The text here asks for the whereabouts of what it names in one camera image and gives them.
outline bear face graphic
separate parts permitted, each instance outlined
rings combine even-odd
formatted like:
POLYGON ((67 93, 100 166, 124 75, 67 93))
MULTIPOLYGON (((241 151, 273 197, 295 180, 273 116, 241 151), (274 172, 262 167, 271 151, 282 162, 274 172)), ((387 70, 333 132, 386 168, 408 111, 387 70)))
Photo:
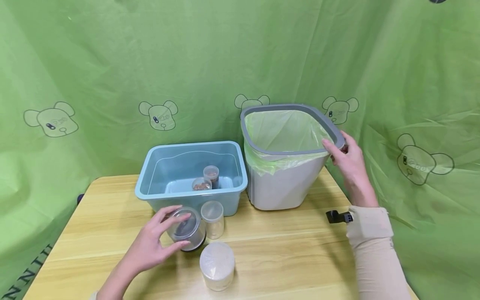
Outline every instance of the bear face graphic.
POLYGON ((167 131, 175 128, 173 115, 177 114, 178 107, 172 101, 167 101, 163 105, 151 105, 148 102, 142 102, 138 109, 142 115, 150 118, 150 126, 153 129, 167 131))
POLYGON ((416 185, 423 185, 430 173, 445 175, 454 168, 453 159, 443 153, 430 154, 415 145, 410 134, 403 134, 397 140, 402 153, 397 159, 402 174, 416 185))
POLYGON ((258 99, 247 99, 247 97, 245 97, 245 95, 242 95, 242 94, 235 97, 235 106, 237 108, 240 108, 241 110, 244 110, 252 106, 269 105, 269 104, 270 104, 270 98, 267 95, 263 95, 258 99))
POLYGON ((347 121, 349 112, 354 112, 359 108, 359 102, 356 98, 350 98, 347 101, 337 101, 335 97, 328 97, 322 103, 325 115, 330 118, 333 124, 339 125, 347 121))
POLYGON ((28 126, 41 126, 43 132, 49 137, 60 137, 78 130, 78 125, 71 116, 75 111, 66 102, 57 102, 53 108, 43 111, 27 110, 24 112, 24 120, 28 126))

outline person's left hand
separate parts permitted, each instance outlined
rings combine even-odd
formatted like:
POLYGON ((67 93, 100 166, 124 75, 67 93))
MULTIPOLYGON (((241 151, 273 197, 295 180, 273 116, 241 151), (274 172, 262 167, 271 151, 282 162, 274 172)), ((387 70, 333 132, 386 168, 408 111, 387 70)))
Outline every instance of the person's left hand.
POLYGON ((134 274, 146 271, 161 264, 173 253, 188 245, 189 241, 178 241, 168 247, 160 243, 160 236, 170 226, 187 220, 191 214, 179 217, 168 217, 168 214, 179 209, 181 205, 161 208, 140 230, 120 264, 134 274))

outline blue plastic bin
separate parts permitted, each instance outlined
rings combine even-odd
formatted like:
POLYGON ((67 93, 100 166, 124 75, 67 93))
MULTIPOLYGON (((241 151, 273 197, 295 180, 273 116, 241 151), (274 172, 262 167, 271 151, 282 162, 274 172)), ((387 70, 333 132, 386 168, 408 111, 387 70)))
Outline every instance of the blue plastic bin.
POLYGON ((163 145, 148 151, 135 195, 155 211, 178 204, 200 211, 203 203, 216 200, 223 205, 224 215, 232 216, 247 183, 245 163, 236 142, 163 145), (204 168, 210 165, 220 170, 220 188, 192 191, 193 180, 202 177, 204 168))

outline green backdrop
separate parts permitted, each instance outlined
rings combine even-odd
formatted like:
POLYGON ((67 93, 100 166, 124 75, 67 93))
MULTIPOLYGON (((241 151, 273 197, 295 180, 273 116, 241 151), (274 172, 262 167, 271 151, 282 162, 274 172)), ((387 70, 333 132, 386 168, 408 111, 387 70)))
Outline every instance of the green backdrop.
POLYGON ((480 2, 439 2, 0 0, 2 299, 95 178, 289 102, 359 141, 419 297, 479 295, 480 2))

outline transparent lid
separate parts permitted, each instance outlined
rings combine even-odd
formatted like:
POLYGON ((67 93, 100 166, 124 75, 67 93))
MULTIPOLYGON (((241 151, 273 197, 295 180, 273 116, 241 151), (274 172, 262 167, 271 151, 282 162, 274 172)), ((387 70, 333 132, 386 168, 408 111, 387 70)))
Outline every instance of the transparent lid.
POLYGON ((192 189, 194 191, 205 191, 212 189, 212 182, 208 178, 199 177, 192 183, 192 189))
POLYGON ((173 240, 185 240, 192 236, 198 229, 200 225, 200 216, 198 215, 197 211, 191 207, 181 207, 177 209, 173 214, 174 216, 181 216, 184 214, 190 213, 191 216, 178 224, 173 224, 168 230, 168 235, 173 240))
POLYGON ((215 223, 223 217, 223 206, 218 201, 208 201, 200 209, 202 219, 207 223, 215 223))
POLYGON ((204 168, 204 177, 208 179, 215 179, 218 177, 219 170, 215 166, 207 166, 204 168))
POLYGON ((225 279, 235 269, 233 250, 222 242, 208 244, 200 254, 200 269, 211 280, 225 279))

